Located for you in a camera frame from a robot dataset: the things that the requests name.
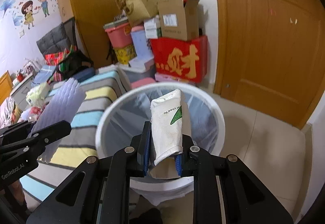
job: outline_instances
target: dark bag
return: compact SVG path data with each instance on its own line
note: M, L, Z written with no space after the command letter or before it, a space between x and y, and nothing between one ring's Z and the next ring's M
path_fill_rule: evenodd
M63 63L65 64L64 70L60 71L59 66ZM69 55L56 66L54 73L58 72L62 75L63 80L66 80L72 77L74 74L93 66L94 62L84 55L80 50L77 50L69 53Z

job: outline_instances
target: gray cushion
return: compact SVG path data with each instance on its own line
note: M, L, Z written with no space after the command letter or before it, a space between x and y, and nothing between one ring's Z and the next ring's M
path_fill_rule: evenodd
M63 23L45 34L36 44L43 56L46 54L63 52L65 48L69 49L71 46Z

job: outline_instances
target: green leaf logo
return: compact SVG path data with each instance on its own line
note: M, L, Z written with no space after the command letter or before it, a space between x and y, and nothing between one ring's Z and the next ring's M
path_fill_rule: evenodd
M172 121L170 122L170 125L174 124L181 117L182 117L182 106L180 106L179 109L176 111L174 117L172 118Z

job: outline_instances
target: cardboard box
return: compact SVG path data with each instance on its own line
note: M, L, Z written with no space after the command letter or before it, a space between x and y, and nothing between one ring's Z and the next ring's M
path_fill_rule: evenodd
M154 28L158 29L158 28L160 28L159 15L157 15L154 18L144 20L144 28L145 29L154 29Z
M161 37L161 28L145 29L147 39L158 39Z
M199 0L161 0L158 2L163 37L189 41L199 37Z
M62 22L66 22L74 16L70 0L57 0Z
M115 0L117 7L124 10L131 26L158 14L157 2L160 0Z

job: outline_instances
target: bedside table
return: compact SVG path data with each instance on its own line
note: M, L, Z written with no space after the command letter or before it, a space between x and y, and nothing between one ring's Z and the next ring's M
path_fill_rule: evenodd
M18 107L24 111L28 103L26 101L27 93L31 90L31 82L34 80L33 73L30 73L21 81L17 86L15 86L10 93L10 96L14 98L15 103Z

